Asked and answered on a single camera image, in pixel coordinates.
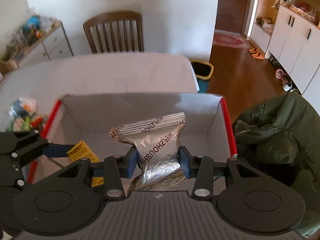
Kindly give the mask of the yellow small box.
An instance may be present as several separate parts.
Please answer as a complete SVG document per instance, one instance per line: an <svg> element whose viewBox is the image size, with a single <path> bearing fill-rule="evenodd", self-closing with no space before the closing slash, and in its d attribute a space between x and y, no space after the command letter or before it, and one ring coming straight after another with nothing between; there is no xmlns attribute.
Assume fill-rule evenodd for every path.
<svg viewBox="0 0 320 240"><path fill-rule="evenodd" d="M100 161L99 157L83 140L79 141L75 146L67 151L67 155L72 162L83 158L89 159L91 163L98 163Z"/></svg>

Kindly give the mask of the red white cardboard box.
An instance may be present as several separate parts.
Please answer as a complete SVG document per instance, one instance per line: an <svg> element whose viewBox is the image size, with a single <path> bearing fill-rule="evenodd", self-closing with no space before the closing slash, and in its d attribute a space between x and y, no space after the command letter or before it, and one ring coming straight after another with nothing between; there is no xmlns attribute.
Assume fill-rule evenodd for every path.
<svg viewBox="0 0 320 240"><path fill-rule="evenodd" d="M56 144L84 141L103 160L130 149L128 144L114 141L110 129L179 112L186 119L180 142L192 155L225 162L237 153L226 100L214 94L68 95L53 107L44 136Z"/></svg>

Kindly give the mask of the white tissue pack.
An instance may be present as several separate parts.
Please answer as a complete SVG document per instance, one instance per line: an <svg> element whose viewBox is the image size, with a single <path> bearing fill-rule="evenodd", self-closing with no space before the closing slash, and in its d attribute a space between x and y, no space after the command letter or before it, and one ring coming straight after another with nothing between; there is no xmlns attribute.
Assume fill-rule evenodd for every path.
<svg viewBox="0 0 320 240"><path fill-rule="evenodd" d="M8 113L13 118L20 117L23 120L26 117L33 117L37 110L37 101L32 98L17 98L10 104Z"/></svg>

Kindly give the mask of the silver foil snack pouch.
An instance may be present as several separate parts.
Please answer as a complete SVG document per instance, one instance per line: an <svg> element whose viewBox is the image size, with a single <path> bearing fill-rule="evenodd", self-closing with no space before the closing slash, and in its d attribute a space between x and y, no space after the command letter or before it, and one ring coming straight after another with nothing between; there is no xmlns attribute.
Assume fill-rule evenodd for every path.
<svg viewBox="0 0 320 240"><path fill-rule="evenodd" d="M186 124L183 112L119 125L109 130L110 137L136 147L141 174L128 191L170 191L185 180L177 159L179 136Z"/></svg>

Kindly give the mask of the red orange keychain toy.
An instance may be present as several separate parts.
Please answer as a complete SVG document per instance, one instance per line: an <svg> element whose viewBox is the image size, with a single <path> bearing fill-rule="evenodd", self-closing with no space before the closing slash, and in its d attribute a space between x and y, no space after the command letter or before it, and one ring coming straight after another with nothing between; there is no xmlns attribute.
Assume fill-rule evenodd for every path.
<svg viewBox="0 0 320 240"><path fill-rule="evenodd" d="M37 116L30 122L32 128L44 126L48 120L47 116Z"/></svg>

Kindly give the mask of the dark green jacket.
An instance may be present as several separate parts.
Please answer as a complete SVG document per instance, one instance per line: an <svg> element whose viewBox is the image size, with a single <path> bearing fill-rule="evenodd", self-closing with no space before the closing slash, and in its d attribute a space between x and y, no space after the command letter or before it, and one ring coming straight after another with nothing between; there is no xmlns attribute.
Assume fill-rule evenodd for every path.
<svg viewBox="0 0 320 240"><path fill-rule="evenodd" d="M266 99L233 122L238 157L293 188L304 199L297 228L307 238L319 230L319 115L298 93Z"/></svg>

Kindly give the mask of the yellow rim trash bin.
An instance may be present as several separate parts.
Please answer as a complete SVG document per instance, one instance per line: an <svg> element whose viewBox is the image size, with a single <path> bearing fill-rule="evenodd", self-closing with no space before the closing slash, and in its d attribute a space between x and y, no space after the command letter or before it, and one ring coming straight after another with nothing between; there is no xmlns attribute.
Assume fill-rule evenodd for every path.
<svg viewBox="0 0 320 240"><path fill-rule="evenodd" d="M214 66L209 62L196 59L192 59L190 62L199 85L199 93L206 93L214 71Z"/></svg>

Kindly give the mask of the white drawer sideboard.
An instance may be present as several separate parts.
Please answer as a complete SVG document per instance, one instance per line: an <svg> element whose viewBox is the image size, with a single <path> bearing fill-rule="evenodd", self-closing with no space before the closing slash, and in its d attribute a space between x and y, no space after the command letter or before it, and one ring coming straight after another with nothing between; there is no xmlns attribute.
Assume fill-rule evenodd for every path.
<svg viewBox="0 0 320 240"><path fill-rule="evenodd" d="M56 21L53 28L31 46L15 52L7 61L1 61L1 74L53 60L74 56L63 23Z"/></svg>

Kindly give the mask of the orange slippers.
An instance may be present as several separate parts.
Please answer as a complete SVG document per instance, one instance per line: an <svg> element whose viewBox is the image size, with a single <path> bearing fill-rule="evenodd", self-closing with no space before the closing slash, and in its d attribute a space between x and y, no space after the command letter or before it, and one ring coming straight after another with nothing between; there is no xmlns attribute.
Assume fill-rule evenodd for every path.
<svg viewBox="0 0 320 240"><path fill-rule="evenodd" d="M251 57L258 60L264 60L264 55L257 48L249 49L248 52L251 54Z"/></svg>

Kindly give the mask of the blue toy on sideboard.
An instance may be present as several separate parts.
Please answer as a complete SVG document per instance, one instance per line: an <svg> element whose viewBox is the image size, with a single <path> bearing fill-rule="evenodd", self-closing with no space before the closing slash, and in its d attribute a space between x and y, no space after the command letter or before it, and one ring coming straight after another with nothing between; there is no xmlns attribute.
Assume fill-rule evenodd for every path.
<svg viewBox="0 0 320 240"><path fill-rule="evenodd" d="M31 31L40 28L40 19L37 16L31 16L23 25L24 31Z"/></svg>

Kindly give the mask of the red round door rug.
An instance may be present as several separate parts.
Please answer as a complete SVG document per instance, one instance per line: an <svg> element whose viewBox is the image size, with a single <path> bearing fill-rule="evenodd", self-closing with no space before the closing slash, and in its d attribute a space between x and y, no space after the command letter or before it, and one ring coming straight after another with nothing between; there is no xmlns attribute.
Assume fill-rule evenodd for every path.
<svg viewBox="0 0 320 240"><path fill-rule="evenodd" d="M252 45L243 36L219 31L214 33L213 45L242 50L252 49Z"/></svg>

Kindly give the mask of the brown wooden chair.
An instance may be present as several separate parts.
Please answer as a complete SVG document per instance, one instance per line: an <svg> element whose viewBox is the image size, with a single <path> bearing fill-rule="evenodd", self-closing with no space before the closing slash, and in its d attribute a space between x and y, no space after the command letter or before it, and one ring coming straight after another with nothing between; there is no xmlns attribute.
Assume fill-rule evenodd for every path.
<svg viewBox="0 0 320 240"><path fill-rule="evenodd" d="M120 10L94 16L83 24L93 54L143 52L142 15Z"/></svg>

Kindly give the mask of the white shoe cabinet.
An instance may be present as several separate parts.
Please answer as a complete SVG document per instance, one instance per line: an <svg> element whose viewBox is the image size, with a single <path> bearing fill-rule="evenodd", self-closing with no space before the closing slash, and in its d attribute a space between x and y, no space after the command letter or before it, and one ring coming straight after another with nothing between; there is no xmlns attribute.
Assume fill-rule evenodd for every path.
<svg viewBox="0 0 320 240"><path fill-rule="evenodd" d="M257 0L250 41L304 93L319 68L319 0Z"/></svg>

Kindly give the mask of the brown entrance door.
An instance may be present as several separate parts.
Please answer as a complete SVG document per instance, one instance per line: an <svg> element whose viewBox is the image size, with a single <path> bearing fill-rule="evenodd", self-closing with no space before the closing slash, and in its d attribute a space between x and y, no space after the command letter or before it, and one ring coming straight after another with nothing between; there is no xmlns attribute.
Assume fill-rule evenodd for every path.
<svg viewBox="0 0 320 240"><path fill-rule="evenodd" d="M250 0L218 0L215 29L243 34Z"/></svg>

